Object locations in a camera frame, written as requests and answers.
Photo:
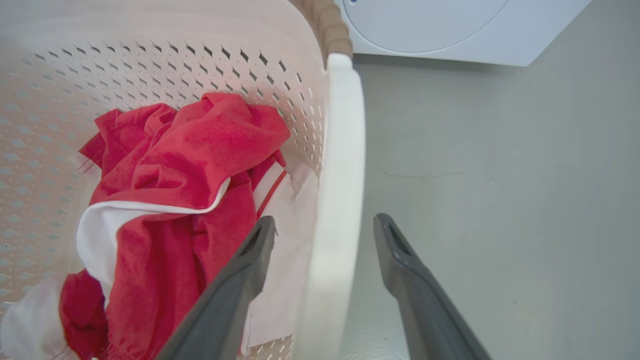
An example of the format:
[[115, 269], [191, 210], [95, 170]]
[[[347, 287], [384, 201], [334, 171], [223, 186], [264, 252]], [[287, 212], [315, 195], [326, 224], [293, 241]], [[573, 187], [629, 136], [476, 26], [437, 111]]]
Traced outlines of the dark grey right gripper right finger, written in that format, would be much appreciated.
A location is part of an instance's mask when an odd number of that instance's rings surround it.
[[410, 360], [492, 360], [393, 218], [374, 217], [382, 282], [396, 299]]

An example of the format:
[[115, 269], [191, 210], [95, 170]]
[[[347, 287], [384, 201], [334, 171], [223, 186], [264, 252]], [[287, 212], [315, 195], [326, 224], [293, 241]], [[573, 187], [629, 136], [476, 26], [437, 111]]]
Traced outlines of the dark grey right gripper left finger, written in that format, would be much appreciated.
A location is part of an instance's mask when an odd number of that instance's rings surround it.
[[272, 216], [258, 219], [155, 360], [236, 360], [249, 305], [265, 284], [276, 232]]

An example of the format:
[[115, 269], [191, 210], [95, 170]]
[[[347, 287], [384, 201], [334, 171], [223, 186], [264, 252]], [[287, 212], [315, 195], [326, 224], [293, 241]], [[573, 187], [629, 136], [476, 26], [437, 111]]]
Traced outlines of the white perforated plastic laundry basket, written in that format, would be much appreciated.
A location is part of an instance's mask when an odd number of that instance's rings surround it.
[[208, 92], [278, 110], [288, 168], [319, 180], [293, 335], [258, 360], [338, 360], [361, 234], [366, 130], [353, 60], [327, 66], [289, 0], [0, 0], [0, 321], [41, 281], [80, 271], [98, 169], [78, 153], [95, 119]]

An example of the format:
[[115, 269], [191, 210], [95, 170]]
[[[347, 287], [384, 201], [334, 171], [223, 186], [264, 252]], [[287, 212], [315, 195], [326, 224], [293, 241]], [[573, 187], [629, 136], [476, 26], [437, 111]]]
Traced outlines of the white cloth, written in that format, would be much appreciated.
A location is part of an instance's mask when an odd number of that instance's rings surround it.
[[266, 279], [247, 311], [240, 353], [294, 333], [304, 297], [317, 221], [319, 180], [305, 164], [291, 171], [274, 162], [254, 189], [259, 217], [272, 217], [276, 235]]

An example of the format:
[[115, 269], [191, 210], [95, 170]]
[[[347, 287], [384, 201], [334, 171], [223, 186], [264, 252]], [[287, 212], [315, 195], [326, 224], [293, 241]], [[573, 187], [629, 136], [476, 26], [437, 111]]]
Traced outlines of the red and white garment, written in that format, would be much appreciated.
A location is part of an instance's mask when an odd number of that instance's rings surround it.
[[112, 110], [80, 150], [101, 179], [62, 286], [81, 360], [153, 360], [258, 219], [254, 190], [290, 137], [269, 105], [207, 93], [176, 110]]

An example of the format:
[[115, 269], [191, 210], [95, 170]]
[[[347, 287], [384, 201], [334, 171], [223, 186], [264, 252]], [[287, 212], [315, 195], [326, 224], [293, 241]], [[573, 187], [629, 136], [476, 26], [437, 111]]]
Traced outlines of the white washing machine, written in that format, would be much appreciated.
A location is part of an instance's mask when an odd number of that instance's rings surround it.
[[592, 0], [334, 0], [356, 54], [525, 68]]

